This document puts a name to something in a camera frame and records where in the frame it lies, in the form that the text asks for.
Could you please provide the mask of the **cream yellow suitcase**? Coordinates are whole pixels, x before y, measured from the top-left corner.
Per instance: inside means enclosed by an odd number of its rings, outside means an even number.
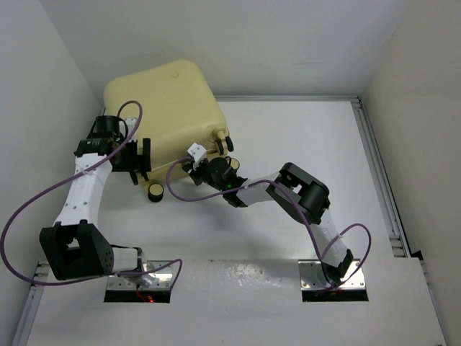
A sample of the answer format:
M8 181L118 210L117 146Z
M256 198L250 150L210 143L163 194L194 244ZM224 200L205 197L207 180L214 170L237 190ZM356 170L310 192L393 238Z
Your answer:
M135 133L138 151L151 140L151 171L147 182L138 175L151 202L161 201L167 178L183 176L173 163L198 143L207 159L234 150L225 116L197 64L176 60L145 71L119 76L103 91L108 115L141 117Z

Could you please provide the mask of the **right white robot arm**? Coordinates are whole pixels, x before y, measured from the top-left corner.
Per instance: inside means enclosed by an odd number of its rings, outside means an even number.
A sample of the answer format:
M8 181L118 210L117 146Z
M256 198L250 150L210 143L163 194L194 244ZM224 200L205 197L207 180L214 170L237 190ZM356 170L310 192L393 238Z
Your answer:
M340 284L353 255L340 240L329 211L329 190L318 179L295 164L286 163L271 177L249 180L238 176L231 160L223 157L182 164L182 169L196 185L205 183L221 192L234 208L275 202L293 220L307 225L327 282Z

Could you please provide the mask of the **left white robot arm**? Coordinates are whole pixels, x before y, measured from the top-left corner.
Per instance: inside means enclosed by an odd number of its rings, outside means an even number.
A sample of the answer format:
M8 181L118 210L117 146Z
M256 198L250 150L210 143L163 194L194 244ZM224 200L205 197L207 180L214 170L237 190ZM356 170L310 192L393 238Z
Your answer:
M98 227L104 186L113 172L127 172L133 180L151 168L151 141L138 151L137 118L103 115L74 152L75 171L61 212L39 241L59 281L98 278L142 270L139 247L110 244Z

